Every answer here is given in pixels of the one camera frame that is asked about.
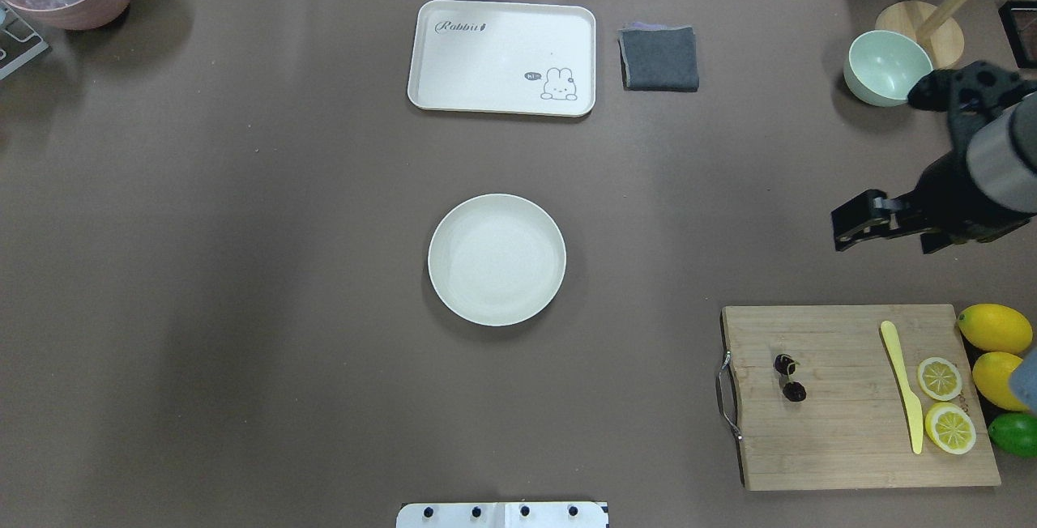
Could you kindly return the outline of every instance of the knife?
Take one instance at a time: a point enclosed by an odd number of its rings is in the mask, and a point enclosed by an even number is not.
[[[907,384],[907,370],[904,369],[904,354],[900,350],[900,335],[897,334],[897,327],[893,322],[882,322],[878,326],[882,333],[882,343],[886,344],[886,352],[890,355],[890,362],[893,363],[893,372],[897,376],[897,386],[900,387],[900,397],[904,402],[904,412],[907,413],[907,429],[910,432],[910,449],[915,454],[922,453],[922,401],[918,395],[912,391]]]

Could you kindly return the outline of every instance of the wooden stand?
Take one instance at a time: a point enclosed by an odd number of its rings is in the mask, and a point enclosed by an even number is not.
[[[893,30],[912,38],[929,54],[936,68],[953,66],[964,52],[964,35],[951,16],[968,0],[944,0],[940,6],[925,2],[900,2],[882,10],[875,21],[878,30]]]

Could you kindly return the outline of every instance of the lemon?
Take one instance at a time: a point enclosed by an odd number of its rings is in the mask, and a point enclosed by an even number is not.
[[[1026,316],[1011,307],[980,303],[958,314],[958,329],[969,343],[984,352],[1022,354],[1034,341]]]
[[[926,358],[918,365],[918,384],[930,398],[947,401],[961,394],[961,372],[948,359]]]
[[[925,434],[941,449],[960,455],[976,444],[976,426],[956,405],[936,402],[925,414]]]
[[[1022,359],[1007,352],[987,352],[976,359],[973,382],[980,394],[1006,411],[1027,411],[1027,406],[1015,398],[1008,386],[1008,377],[1022,363]]]

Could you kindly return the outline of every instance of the gray cloth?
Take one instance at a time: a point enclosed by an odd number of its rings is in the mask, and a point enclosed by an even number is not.
[[[699,90],[695,31],[635,23],[619,30],[623,84],[633,90]]]

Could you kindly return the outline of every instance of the cutting board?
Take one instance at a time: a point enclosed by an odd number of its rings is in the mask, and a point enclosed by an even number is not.
[[[941,356],[958,367],[954,402],[976,425],[976,446],[952,455],[924,440],[912,452],[907,418],[878,332],[896,324],[912,390],[922,412],[934,400],[919,388],[918,364]],[[1000,485],[969,360],[949,305],[725,307],[724,340],[731,352],[738,442],[746,488],[839,490]],[[781,392],[775,357],[800,365],[794,380],[807,399]]]

